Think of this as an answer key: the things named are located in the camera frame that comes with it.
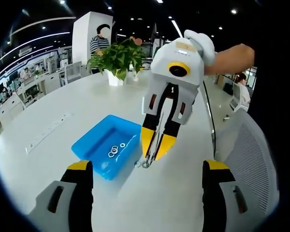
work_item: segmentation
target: robotic gripper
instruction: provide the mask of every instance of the robotic gripper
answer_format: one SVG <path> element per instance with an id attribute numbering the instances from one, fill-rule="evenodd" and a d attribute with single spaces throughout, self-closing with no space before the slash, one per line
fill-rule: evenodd
<path id="1" fill-rule="evenodd" d="M 215 62 L 214 44 L 207 35 L 186 30 L 184 36 L 161 47 L 151 63 L 153 75 L 144 97 L 146 116 L 141 129 L 143 155 L 147 162 L 165 99 L 173 99 L 173 105 L 150 164 L 175 143 L 179 127 L 186 125 L 192 113 L 203 81 L 204 65 Z"/>

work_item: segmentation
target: white table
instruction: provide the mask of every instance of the white table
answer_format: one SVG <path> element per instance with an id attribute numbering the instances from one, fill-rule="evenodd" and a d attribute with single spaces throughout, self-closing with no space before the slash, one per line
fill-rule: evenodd
<path id="1" fill-rule="evenodd" d="M 36 196 L 79 161 L 71 146 L 100 120 L 113 114 L 142 125 L 142 96 L 150 75 L 143 71 L 138 82 L 128 80 L 122 87 L 109 86 L 100 73 L 82 78 L 38 100 L 5 128 L 0 135 L 0 176 L 22 213 L 28 214 Z M 94 231 L 202 230 L 202 165 L 213 157 L 202 94 L 193 110 L 188 124 L 180 128 L 175 146 L 149 169 L 134 168 L 127 179 L 113 181 L 94 174 Z M 64 113 L 74 116 L 27 155 L 29 142 Z"/>

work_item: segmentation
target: mesh chair back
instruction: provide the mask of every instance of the mesh chair back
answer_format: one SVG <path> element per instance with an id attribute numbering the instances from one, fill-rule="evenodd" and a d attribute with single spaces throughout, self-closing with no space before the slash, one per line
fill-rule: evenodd
<path id="1" fill-rule="evenodd" d="M 269 214 L 278 203 L 279 192 L 265 136 L 243 109 L 239 109 L 228 123 L 228 128 L 217 133 L 215 159 L 224 161 L 223 156 L 227 157 L 224 162 L 234 178 L 253 190 L 260 199 L 260 208 Z"/>
<path id="2" fill-rule="evenodd" d="M 238 84 L 233 83 L 233 96 L 240 101 L 241 99 L 241 88 L 239 87 Z"/>

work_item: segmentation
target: white cabinet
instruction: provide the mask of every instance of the white cabinet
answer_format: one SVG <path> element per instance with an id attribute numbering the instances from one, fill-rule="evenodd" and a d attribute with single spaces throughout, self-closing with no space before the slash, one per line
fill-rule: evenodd
<path id="1" fill-rule="evenodd" d="M 46 94 L 49 94 L 52 91 L 60 88 L 59 73 L 56 72 L 56 73 L 46 76 L 44 85 L 45 85 Z"/>
<path id="2" fill-rule="evenodd" d="M 13 95 L 0 106 L 0 122 L 4 127 L 11 123 L 21 112 L 24 111 L 24 105 L 20 98 Z"/>

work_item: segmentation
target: striped shirt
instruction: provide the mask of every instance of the striped shirt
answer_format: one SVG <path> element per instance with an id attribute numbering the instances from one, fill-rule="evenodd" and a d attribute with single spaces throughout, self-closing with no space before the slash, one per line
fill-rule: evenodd
<path id="1" fill-rule="evenodd" d="M 100 36 L 96 35 L 90 41 L 90 53 L 93 55 L 94 52 L 98 51 L 99 49 L 106 48 L 110 45 L 108 39 L 101 38 Z"/>

